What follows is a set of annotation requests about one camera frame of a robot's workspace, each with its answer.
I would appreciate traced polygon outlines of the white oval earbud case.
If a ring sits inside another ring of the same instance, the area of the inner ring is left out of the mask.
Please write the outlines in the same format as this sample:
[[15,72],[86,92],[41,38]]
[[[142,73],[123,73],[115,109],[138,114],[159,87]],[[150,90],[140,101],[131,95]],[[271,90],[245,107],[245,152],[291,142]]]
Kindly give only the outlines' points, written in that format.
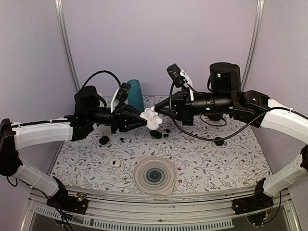
[[147,121],[147,128],[150,130],[157,130],[163,123],[162,118],[154,111],[153,108],[145,108],[140,114],[140,117]]

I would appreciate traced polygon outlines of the black gold-trimmed earbud case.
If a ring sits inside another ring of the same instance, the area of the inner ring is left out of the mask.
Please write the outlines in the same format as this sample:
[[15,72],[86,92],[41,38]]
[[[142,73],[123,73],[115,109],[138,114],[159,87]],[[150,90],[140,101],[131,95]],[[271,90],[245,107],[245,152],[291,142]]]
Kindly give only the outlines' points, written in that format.
[[222,146],[224,144],[224,142],[225,141],[220,137],[215,137],[215,139],[214,139],[214,143],[215,143],[216,146]]

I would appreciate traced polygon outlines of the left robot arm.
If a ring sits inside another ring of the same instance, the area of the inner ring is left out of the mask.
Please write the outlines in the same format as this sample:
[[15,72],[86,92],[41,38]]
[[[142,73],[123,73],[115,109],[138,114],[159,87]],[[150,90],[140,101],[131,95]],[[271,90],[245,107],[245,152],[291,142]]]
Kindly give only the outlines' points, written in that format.
[[130,86],[122,84],[115,94],[117,106],[107,107],[106,101],[94,86],[82,87],[74,95],[75,111],[55,120],[29,123],[0,123],[0,174],[14,177],[40,190],[47,196],[47,205],[60,211],[85,214],[88,200],[83,193],[70,196],[59,179],[49,176],[19,157],[19,150],[58,141],[79,141],[94,130],[94,125],[106,125],[112,133],[127,132],[146,126],[141,112],[125,104]]

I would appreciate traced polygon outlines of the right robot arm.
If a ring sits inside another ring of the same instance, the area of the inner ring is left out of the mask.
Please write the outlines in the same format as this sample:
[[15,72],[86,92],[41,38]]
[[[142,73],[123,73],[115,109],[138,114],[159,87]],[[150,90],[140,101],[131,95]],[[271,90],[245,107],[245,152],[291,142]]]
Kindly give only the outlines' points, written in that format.
[[[268,128],[293,137],[303,143],[308,141],[308,118],[288,108],[268,95],[255,90],[241,91],[240,68],[236,64],[221,62],[211,64],[208,92],[197,92],[188,83],[185,72],[176,64],[167,68],[172,87],[169,97],[154,106],[154,111],[172,119],[182,129],[191,126],[195,116],[211,119],[228,114],[247,126]],[[273,206],[273,197],[308,174],[308,149],[303,147],[296,158],[272,176],[261,179],[254,194],[232,202],[239,214]]]

